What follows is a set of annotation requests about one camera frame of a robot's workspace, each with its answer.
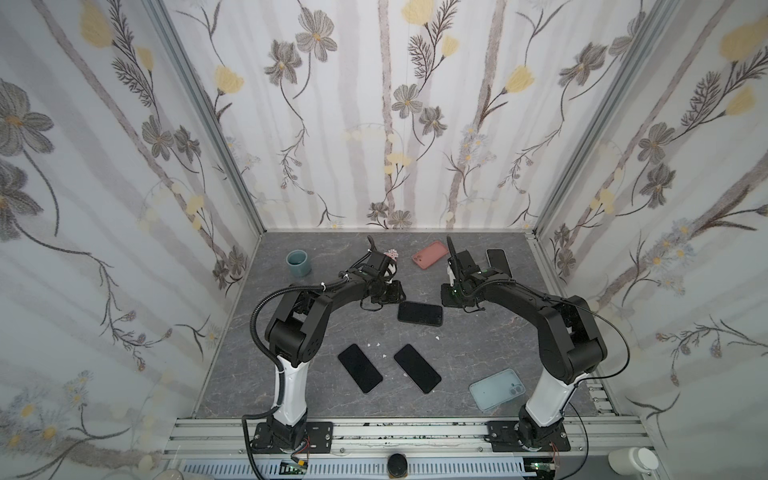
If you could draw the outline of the pink phone case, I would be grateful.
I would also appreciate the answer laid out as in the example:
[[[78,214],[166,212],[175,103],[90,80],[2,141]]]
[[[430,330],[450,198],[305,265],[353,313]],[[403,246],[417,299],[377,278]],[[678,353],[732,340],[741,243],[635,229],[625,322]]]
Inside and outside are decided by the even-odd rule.
[[[412,260],[420,269],[426,270],[448,254],[448,247],[440,240],[436,240],[416,252]]]

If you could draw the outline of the light blue phone case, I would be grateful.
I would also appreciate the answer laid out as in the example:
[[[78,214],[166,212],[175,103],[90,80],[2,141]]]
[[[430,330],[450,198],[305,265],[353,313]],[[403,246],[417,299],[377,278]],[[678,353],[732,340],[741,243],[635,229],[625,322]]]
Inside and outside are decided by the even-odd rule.
[[[503,249],[491,248],[486,250],[486,259],[489,265],[489,269],[495,274],[503,274],[509,278],[512,277],[512,272],[506,253]]]

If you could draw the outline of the black phone case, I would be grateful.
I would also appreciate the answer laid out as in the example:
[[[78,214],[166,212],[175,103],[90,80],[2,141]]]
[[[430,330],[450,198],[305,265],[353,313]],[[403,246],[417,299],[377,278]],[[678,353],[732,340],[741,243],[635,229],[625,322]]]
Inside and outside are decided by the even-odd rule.
[[[441,327],[443,307],[441,305],[404,301],[398,305],[397,320],[402,323]]]

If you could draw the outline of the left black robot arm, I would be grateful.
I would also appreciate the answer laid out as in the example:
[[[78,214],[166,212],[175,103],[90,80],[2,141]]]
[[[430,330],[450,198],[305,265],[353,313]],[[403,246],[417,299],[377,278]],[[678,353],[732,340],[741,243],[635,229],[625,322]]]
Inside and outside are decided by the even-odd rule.
[[[371,236],[367,240],[367,252],[336,280],[278,289],[260,300],[251,313],[251,339],[275,367],[270,409],[241,417],[246,455],[257,479],[265,474],[256,463],[257,432],[249,428],[250,422],[264,421],[270,447],[293,454],[309,446],[307,378],[331,314],[366,299],[381,307],[405,300],[402,285],[395,279],[396,257],[379,250]]]

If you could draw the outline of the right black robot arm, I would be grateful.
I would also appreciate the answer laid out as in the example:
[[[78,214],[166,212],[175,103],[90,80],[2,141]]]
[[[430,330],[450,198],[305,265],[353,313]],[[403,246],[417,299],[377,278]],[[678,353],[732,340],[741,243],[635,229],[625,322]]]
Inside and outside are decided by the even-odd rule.
[[[564,411],[574,391],[608,356],[596,322],[600,316],[579,296],[550,295],[494,266],[480,268],[468,251],[457,251],[451,239],[447,248],[449,281],[441,285],[445,307],[470,313],[489,302],[527,321],[537,331],[543,370],[519,410],[512,438],[502,444],[531,452],[556,446],[565,434]]]

